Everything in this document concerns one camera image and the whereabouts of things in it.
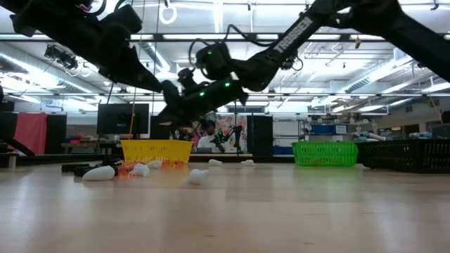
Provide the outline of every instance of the computer monitor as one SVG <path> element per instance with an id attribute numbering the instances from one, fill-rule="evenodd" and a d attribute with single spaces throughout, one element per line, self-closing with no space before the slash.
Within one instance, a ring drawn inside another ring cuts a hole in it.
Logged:
<path id="1" fill-rule="evenodd" d="M 132 112 L 132 104 L 100 104 L 97 134 L 129 134 Z M 134 104 L 132 134 L 148 134 L 149 112 L 149 104 Z"/>

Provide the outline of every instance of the ceiling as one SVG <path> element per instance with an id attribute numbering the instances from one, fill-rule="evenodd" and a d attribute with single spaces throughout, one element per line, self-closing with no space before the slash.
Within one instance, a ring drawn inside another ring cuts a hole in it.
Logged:
<path id="1" fill-rule="evenodd" d="M 108 8 L 115 5 L 117 0 L 109 0 Z M 293 0 L 190 0 L 190 1 L 170 1 L 170 9 L 165 8 L 164 1 L 132 1 L 133 7 L 143 20 L 143 31 L 151 34 L 204 34 L 204 33 L 223 33 L 229 24 L 234 24 L 243 32 L 251 33 L 282 33 L 285 32 L 297 19 L 299 12 L 305 9 L 305 1 Z M 251 10 L 248 10 L 248 3 L 251 3 Z M 400 1 L 404 11 L 418 22 L 438 33 L 450 32 L 450 0 L 438 1 L 439 8 L 431 11 L 434 1 L 426 0 L 404 0 Z M 0 36 L 2 34 L 13 33 L 10 13 L 0 8 Z M 173 19 L 170 24 L 164 24 L 164 19 Z M 349 33 L 357 34 L 354 30 L 337 30 L 330 27 L 322 27 L 320 33 Z M 285 70 L 278 71 L 278 74 L 270 83 L 268 89 L 275 89 L 278 93 L 315 93 L 313 96 L 279 96 L 270 101 L 272 107 L 270 112 L 295 112 L 296 108 L 310 106 L 311 108 L 328 107 L 331 111 L 338 111 L 336 108 L 346 106 L 342 111 L 368 110 L 368 106 L 373 105 L 391 105 L 405 98 L 374 98 L 366 96 L 327 96 L 327 93 L 340 93 L 345 89 L 351 88 L 353 93 L 382 93 L 389 88 L 404 84 L 401 89 L 392 89 L 397 93 L 420 93 L 433 84 L 439 84 L 443 81 L 431 71 L 424 67 L 418 67 L 417 62 L 412 59 L 403 59 L 403 65 L 399 67 L 386 66 L 393 63 L 394 46 L 388 42 L 370 42 L 371 38 L 355 48 L 354 42 L 307 42 L 299 49 L 299 57 L 303 61 L 301 71 Z M 64 89 L 58 90 L 59 93 L 107 93 L 110 89 L 110 82 L 95 72 L 95 66 L 84 63 L 80 60 L 77 70 L 65 70 L 61 65 L 52 63 L 44 57 L 44 52 L 49 44 L 53 42 L 41 41 L 8 41 L 3 39 L 0 42 L 0 52 L 6 56 L 11 56 L 20 63 L 35 66 L 37 70 L 44 71 L 49 75 L 56 77 L 65 82 Z M 171 79 L 176 82 L 174 77 L 176 71 L 185 67 L 190 67 L 188 63 L 188 48 L 190 42 L 152 42 L 155 50 L 168 63 L 176 66 L 167 72 L 159 72 L 154 66 L 151 57 L 144 52 L 138 44 L 136 46 L 139 52 L 139 58 L 143 65 L 154 73 L 161 80 Z M 229 42 L 228 47 L 231 56 L 236 59 L 248 59 L 255 53 L 263 50 L 263 48 L 255 46 L 249 42 Z M 193 54 L 203 47 L 202 44 L 196 44 L 193 47 Z M 296 63 L 295 67 L 299 68 L 300 63 Z M 29 79 L 33 79 L 35 75 L 30 75 Z M 205 78 L 199 73 L 195 73 L 197 82 L 205 81 Z M 33 81 L 37 84 L 39 92 L 54 93 L 52 89 L 39 89 L 40 80 Z M 122 88 L 127 88 L 128 92 L 134 92 L 134 89 L 124 84 L 118 84 L 113 90 L 114 93 Z M 446 91 L 445 85 L 438 92 Z M 27 96 L 33 89 L 24 86 L 24 88 L 6 89 L 6 92 L 23 93 L 28 102 L 41 103 L 51 100 L 75 100 L 80 103 L 88 103 L 90 107 L 77 108 L 74 104 L 74 110 L 95 110 L 96 103 L 100 100 L 106 102 L 105 96 L 89 96 L 86 100 L 84 96 L 75 97 L 54 97 L 54 96 Z M 150 93 L 141 89 L 138 93 Z M 7 98 L 9 100 L 22 101 L 24 99 Z M 150 101 L 155 99 L 154 108 L 156 110 L 164 107 L 161 95 L 152 96 L 133 96 L 121 97 L 116 96 L 111 103 L 124 103 L 133 101 Z M 266 105 L 267 97 L 250 98 L 251 105 Z M 411 103 L 413 100 L 404 101 L 395 105 L 404 105 Z"/>

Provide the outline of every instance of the person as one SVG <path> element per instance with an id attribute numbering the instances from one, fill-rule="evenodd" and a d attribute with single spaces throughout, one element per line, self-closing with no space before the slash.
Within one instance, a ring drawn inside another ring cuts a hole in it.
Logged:
<path id="1" fill-rule="evenodd" d="M 212 142 L 216 138 L 216 123 L 207 120 L 202 128 L 205 130 L 205 135 L 198 141 L 197 148 L 211 148 L 213 153 L 224 153 L 225 148 L 221 144 Z"/>

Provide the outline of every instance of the wall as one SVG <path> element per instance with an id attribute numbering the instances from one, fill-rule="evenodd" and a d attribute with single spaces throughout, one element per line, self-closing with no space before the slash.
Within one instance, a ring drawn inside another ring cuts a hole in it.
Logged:
<path id="1" fill-rule="evenodd" d="M 450 98 L 440 98 L 437 109 L 439 113 L 450 110 Z M 426 122 L 439 120 L 439 114 L 436 109 L 431 108 L 427 103 L 413 104 L 412 112 L 406 113 L 405 107 L 400 107 L 398 110 L 390 113 L 391 115 L 376 120 L 379 129 L 419 124 L 419 130 L 426 131 Z"/>

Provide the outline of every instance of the table surface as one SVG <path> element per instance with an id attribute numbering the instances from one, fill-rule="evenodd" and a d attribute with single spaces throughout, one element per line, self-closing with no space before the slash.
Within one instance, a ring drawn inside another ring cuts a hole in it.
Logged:
<path id="1" fill-rule="evenodd" d="M 189 169 L 207 169 L 190 164 Z M 450 248 L 450 177 L 292 164 L 80 182 L 0 173 L 2 252 L 423 253 Z"/>

